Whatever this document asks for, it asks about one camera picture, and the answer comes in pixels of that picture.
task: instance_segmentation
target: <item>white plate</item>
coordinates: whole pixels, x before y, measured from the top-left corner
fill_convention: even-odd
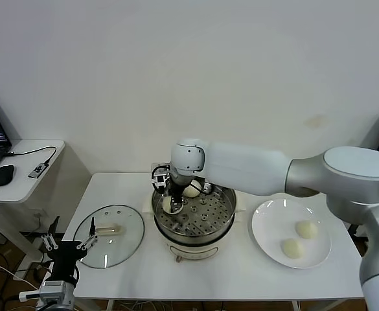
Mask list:
[[[316,238],[301,238],[296,222],[310,220],[317,226]],[[254,212],[252,229],[255,240],[262,250],[281,264],[298,269],[312,268],[321,264],[329,255],[332,243],[327,228],[315,212],[293,200],[276,199],[261,204]],[[287,257],[281,250],[281,242],[287,238],[299,238],[305,254],[299,259]]]

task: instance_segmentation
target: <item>computer mouse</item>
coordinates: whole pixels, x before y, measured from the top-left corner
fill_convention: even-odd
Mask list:
[[[8,185],[14,178],[14,166],[5,165],[0,167],[0,186]]]

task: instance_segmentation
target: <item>small white desk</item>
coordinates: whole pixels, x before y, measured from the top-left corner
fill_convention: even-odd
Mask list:
[[[150,175],[146,173],[95,174],[63,239],[72,240],[81,221],[103,206],[125,204],[142,211],[152,191]],[[328,210],[324,195],[293,198],[317,211],[332,238],[332,251],[324,263],[308,270],[295,270],[269,258],[251,239],[248,227],[252,213],[270,198],[237,194],[246,207],[244,221],[233,225],[228,233],[228,245],[217,256],[177,263],[162,241],[153,216],[144,213],[145,234],[135,254],[104,270],[79,263],[80,280],[75,296],[82,299],[198,301],[363,297],[358,278],[361,257],[343,223]],[[272,198],[292,197],[278,194]]]
[[[49,140],[22,140],[12,141],[12,150],[15,153],[27,152],[46,146],[55,146],[57,151],[49,162],[49,167],[38,178],[29,178],[28,175],[36,166],[46,161],[54,152],[53,149],[45,149],[33,154],[15,155],[14,157],[5,157],[0,162],[3,165],[14,165],[15,172],[13,180],[5,186],[0,187],[0,203],[23,203],[34,192],[44,175],[48,172],[52,164],[60,155],[64,148],[63,141]],[[0,233],[9,241],[14,243],[20,250],[27,254],[32,260],[40,260],[42,253],[33,246],[12,224],[12,220],[2,214],[0,209]]]

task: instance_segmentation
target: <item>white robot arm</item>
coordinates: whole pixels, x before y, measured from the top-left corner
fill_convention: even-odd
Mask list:
[[[379,311],[379,152],[337,147],[291,160],[277,151],[183,139],[172,148],[170,162],[170,183],[177,196],[194,176],[258,196],[325,193],[333,214],[367,228],[370,244],[360,281],[369,310]]]

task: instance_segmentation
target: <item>glass lid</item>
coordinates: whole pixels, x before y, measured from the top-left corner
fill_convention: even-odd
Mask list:
[[[81,262],[91,268],[109,268],[132,256],[142,242],[144,222],[135,209],[109,205],[90,214],[78,226],[75,241],[86,241],[94,217],[98,239]]]

